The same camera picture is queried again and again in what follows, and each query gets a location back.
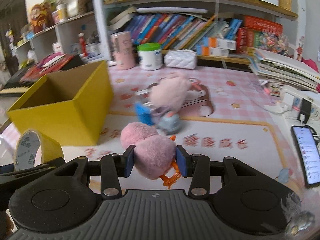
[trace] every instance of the pink tumbler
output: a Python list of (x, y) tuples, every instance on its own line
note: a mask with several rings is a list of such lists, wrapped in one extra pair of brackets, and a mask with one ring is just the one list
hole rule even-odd
[(120, 70), (126, 70), (135, 66), (132, 54), (132, 43), (130, 32), (120, 32), (111, 35), (114, 48), (113, 56)]

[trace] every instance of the yellow tape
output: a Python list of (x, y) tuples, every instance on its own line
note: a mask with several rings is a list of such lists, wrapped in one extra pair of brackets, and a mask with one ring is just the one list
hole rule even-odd
[(14, 170), (20, 171), (35, 166), (36, 153), (41, 146), (41, 163), (58, 157), (63, 158), (61, 145), (36, 130), (28, 130), (21, 135), (14, 153)]

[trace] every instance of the orange bird leg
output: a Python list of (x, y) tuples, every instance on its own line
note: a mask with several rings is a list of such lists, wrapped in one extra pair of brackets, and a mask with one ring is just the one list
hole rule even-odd
[(171, 188), (171, 185), (176, 182), (181, 177), (181, 173), (179, 171), (179, 167), (176, 163), (176, 161), (172, 161), (171, 166), (175, 169), (175, 174), (171, 176), (171, 178), (168, 178), (166, 175), (161, 175), (160, 179), (163, 180), (163, 186), (168, 187), (168, 189)]

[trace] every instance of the phone screen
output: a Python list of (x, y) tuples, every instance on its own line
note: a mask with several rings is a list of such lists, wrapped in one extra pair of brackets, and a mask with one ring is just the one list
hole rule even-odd
[(300, 148), (308, 184), (319, 183), (320, 156), (310, 129), (294, 126), (293, 132)]

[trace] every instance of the power strip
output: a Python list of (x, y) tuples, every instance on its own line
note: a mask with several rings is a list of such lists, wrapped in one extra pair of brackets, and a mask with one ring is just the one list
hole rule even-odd
[(280, 99), (283, 100), (285, 93), (288, 93), (290, 95), (294, 96), (293, 105), (292, 107), (295, 107), (297, 109), (300, 109), (302, 99), (305, 99), (307, 101), (311, 102), (311, 114), (310, 118), (313, 120), (318, 121), (320, 117), (320, 102), (310, 96), (307, 96), (303, 92), (293, 88), (292, 86), (285, 85), (282, 87), (280, 91)]

